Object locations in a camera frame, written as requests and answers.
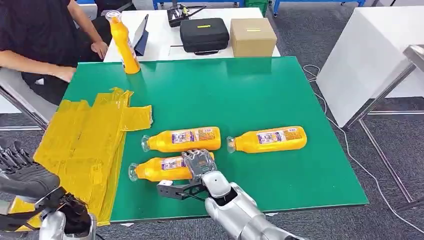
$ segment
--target black case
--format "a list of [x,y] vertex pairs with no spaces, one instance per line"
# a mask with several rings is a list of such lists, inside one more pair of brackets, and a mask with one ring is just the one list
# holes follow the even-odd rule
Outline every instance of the black case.
[[179,27],[179,35],[187,53],[226,49],[230,40],[221,18],[184,20]]

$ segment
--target blue shelf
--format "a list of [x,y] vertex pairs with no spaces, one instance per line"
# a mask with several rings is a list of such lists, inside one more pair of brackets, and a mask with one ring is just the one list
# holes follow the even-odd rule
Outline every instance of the blue shelf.
[[94,4],[94,0],[76,0],[77,4]]

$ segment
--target yellow plastic bag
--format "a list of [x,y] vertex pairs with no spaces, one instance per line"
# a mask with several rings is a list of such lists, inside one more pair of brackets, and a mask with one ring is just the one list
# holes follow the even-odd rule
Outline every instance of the yellow plastic bag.
[[[87,203],[99,226],[109,224],[124,152],[125,133],[151,126],[152,106],[128,107],[132,92],[114,88],[87,101],[63,100],[34,154],[61,186]],[[32,211],[16,198],[11,213]],[[38,217],[30,222],[41,225]]]

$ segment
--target plastic bottle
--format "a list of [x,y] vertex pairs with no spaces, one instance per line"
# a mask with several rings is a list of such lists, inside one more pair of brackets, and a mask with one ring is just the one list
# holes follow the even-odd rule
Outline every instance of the plastic bottle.
[[[212,152],[209,152],[209,154],[212,159],[215,159]],[[154,157],[142,164],[131,163],[128,168],[128,176],[133,182],[138,179],[160,182],[162,180],[173,181],[193,178],[182,156]]]
[[128,37],[128,28],[121,21],[121,13],[111,10],[106,13],[106,19],[110,23],[110,32],[115,41],[118,52],[122,56],[123,69],[127,74],[135,74],[140,71],[136,52]]
[[288,126],[260,131],[248,131],[241,136],[227,137],[229,153],[265,153],[301,149],[306,145],[307,137],[301,126]]
[[144,135],[141,146],[145,152],[183,152],[190,149],[217,150],[221,147],[220,129],[216,126],[163,131],[156,136]]

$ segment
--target dark pants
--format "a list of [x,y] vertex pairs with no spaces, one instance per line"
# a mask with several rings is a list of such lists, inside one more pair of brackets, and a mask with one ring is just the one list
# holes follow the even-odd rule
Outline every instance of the dark pants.
[[[112,35],[108,20],[104,16],[101,16],[94,19],[92,23],[103,42],[109,44],[112,40]],[[78,29],[77,37],[80,62],[103,62],[99,55],[91,50],[92,41],[90,37],[80,28]],[[22,78],[37,95],[54,105],[61,103],[68,88],[67,82],[51,75],[22,73]],[[44,79],[43,85],[35,84],[39,79]]]

